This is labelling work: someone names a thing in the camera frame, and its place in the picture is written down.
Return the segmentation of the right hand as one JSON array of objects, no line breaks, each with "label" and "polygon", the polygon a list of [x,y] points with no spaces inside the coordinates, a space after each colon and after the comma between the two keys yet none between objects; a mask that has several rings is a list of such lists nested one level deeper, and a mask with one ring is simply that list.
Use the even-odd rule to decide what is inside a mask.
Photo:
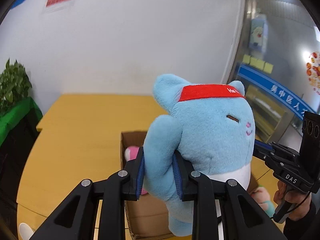
[{"label": "right hand", "polygon": [[310,210],[311,195],[301,194],[295,190],[286,192],[287,185],[280,180],[277,183],[277,187],[278,189],[273,198],[277,205],[280,205],[283,200],[295,204],[296,209],[289,214],[289,219],[298,221],[305,217]]}]

